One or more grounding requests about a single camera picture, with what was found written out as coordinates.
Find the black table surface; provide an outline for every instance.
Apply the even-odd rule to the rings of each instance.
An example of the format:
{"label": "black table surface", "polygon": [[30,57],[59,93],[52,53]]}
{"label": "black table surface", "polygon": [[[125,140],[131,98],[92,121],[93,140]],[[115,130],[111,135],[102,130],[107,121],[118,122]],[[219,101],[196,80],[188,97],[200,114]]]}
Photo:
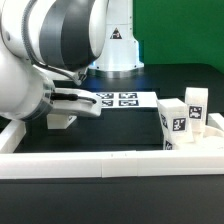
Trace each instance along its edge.
{"label": "black table surface", "polygon": [[[224,75],[209,65],[146,65],[124,79],[89,76],[81,89],[91,92],[155,91],[159,99],[184,100],[186,87],[209,89],[208,112],[224,112]],[[74,88],[70,81],[57,87]],[[103,109],[98,118],[78,119],[67,130],[48,130],[45,118],[26,125],[16,153],[160,150],[163,134],[153,108]]]}
{"label": "black table surface", "polygon": [[[70,82],[56,84],[72,87]],[[223,86],[224,76],[207,65],[156,65],[124,80],[89,77],[82,88],[95,92],[156,90],[159,98],[183,99],[186,87],[206,87],[208,112],[223,112]],[[161,141],[159,125],[157,112],[150,109],[103,111],[97,119],[78,119],[67,131],[48,131],[42,119],[27,124],[28,134],[17,153],[154,149]],[[104,132],[113,134],[105,140]],[[223,175],[0,180],[0,223],[221,224],[223,187]]]}

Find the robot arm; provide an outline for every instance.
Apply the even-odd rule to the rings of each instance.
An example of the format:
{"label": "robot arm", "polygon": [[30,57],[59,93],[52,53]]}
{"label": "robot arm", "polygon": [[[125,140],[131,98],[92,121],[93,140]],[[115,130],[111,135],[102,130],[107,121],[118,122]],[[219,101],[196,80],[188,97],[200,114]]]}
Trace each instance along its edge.
{"label": "robot arm", "polygon": [[[0,1],[1,116],[27,121],[50,111],[66,113],[66,109],[54,108],[54,101],[61,101],[63,94],[64,98],[70,95],[72,100],[88,104],[85,115],[100,115],[101,100],[95,94],[80,90],[62,93],[41,71],[68,74],[64,70],[83,69],[100,56],[106,34],[108,1]],[[30,61],[42,70],[32,66]],[[67,113],[76,114],[75,108],[74,111],[69,108]]]}

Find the white block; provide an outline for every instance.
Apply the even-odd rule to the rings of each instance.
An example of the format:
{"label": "white block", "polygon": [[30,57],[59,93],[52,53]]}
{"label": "white block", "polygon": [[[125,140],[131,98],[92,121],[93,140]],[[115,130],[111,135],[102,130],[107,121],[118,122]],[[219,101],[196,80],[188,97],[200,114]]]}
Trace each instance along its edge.
{"label": "white block", "polygon": [[0,156],[0,179],[101,178],[100,153],[26,153]]}
{"label": "white block", "polygon": [[0,153],[13,153],[25,134],[24,122],[11,121],[0,134]]}
{"label": "white block", "polygon": [[136,152],[111,152],[102,160],[102,177],[137,176]]}
{"label": "white block", "polygon": [[138,176],[223,174],[224,150],[138,152]]}
{"label": "white block", "polygon": [[176,144],[177,150],[223,150],[224,149],[224,132],[220,129],[205,126],[203,136],[200,135],[200,141],[191,143]]}
{"label": "white block", "polygon": [[171,151],[171,150],[176,150],[176,149],[177,149],[176,144],[174,144],[171,141],[169,141],[168,139],[165,139],[164,138],[164,141],[163,141],[163,150]]}
{"label": "white block", "polygon": [[193,132],[194,142],[199,143],[203,139],[204,132]]}
{"label": "white block", "polygon": [[193,132],[204,132],[207,105],[207,88],[187,88],[185,94],[185,103],[189,107],[189,118]]}
{"label": "white block", "polygon": [[76,116],[49,114],[47,115],[47,126],[48,129],[66,129],[76,118]]}
{"label": "white block", "polygon": [[173,144],[193,142],[188,107],[179,99],[157,101],[164,138]]}
{"label": "white block", "polygon": [[219,113],[209,114],[208,125],[224,131],[224,117]]}

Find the black and white pattern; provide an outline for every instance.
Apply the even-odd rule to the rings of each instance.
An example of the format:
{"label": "black and white pattern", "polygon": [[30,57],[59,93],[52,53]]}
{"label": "black and white pattern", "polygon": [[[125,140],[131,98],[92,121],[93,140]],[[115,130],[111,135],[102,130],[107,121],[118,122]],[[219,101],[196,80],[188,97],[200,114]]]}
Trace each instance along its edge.
{"label": "black and white pattern", "polygon": [[98,92],[104,109],[119,108],[156,108],[157,96],[155,92]]}
{"label": "black and white pattern", "polygon": [[137,93],[119,93],[120,99],[137,99],[138,94]]}
{"label": "black and white pattern", "polygon": [[100,96],[102,99],[113,99],[114,93],[97,93],[97,96]]}
{"label": "black and white pattern", "polygon": [[113,100],[103,100],[102,107],[113,107],[114,101]]}
{"label": "black and white pattern", "polygon": [[173,119],[173,131],[185,131],[186,130],[186,118]]}
{"label": "black and white pattern", "polygon": [[202,107],[199,106],[190,106],[189,107],[189,117],[191,119],[197,119],[201,120],[202,119]]}
{"label": "black and white pattern", "polygon": [[137,107],[139,106],[138,100],[119,100],[120,107]]}
{"label": "black and white pattern", "polygon": [[165,142],[165,150],[173,150],[173,145],[168,141]]}
{"label": "black and white pattern", "polygon": [[162,119],[163,126],[168,129],[167,120],[166,120],[165,116],[163,116],[162,114],[161,114],[161,119]]}

